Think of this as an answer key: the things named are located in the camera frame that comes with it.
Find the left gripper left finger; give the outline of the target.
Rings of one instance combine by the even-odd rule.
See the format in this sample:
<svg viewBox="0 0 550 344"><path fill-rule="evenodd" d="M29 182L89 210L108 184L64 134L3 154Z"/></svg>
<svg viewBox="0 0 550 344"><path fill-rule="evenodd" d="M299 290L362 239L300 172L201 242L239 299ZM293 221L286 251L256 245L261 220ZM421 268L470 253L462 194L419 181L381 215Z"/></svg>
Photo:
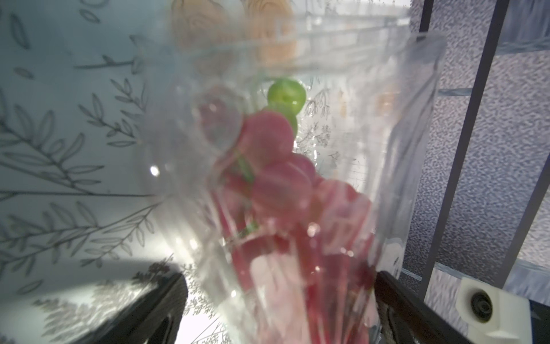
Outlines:
<svg viewBox="0 0 550 344"><path fill-rule="evenodd" d="M186 307L186 278L176 273L114 320L77 339L78 343L174 343Z"/></svg>

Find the green grape bunch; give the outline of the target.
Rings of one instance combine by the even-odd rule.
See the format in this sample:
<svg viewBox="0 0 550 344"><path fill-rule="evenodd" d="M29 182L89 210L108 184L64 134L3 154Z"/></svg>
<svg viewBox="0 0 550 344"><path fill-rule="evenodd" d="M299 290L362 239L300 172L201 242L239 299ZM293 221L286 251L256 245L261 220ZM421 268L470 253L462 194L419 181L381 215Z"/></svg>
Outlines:
<svg viewBox="0 0 550 344"><path fill-rule="evenodd" d="M297 116L307 100L305 88L296 80L278 79L269 87L268 107L281 113L290 123L294 134L298 132Z"/></svg>

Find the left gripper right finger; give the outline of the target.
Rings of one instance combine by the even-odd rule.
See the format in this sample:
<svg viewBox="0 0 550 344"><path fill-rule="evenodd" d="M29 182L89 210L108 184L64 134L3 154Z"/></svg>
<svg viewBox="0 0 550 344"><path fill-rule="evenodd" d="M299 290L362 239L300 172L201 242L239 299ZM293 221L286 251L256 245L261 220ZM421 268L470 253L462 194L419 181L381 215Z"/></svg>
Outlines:
<svg viewBox="0 0 550 344"><path fill-rule="evenodd" d="M389 272L378 273L374 291L386 343L470 342Z"/></svg>

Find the clear plastic container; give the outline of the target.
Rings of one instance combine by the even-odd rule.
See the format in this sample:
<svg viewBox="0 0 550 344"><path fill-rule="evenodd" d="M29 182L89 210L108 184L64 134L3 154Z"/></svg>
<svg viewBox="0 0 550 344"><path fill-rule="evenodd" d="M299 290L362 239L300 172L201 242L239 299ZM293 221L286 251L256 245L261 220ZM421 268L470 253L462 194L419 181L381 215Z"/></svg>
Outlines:
<svg viewBox="0 0 550 344"><path fill-rule="evenodd" d="M446 41L403 15L150 23L143 149L234 343L368 343L410 224Z"/></svg>

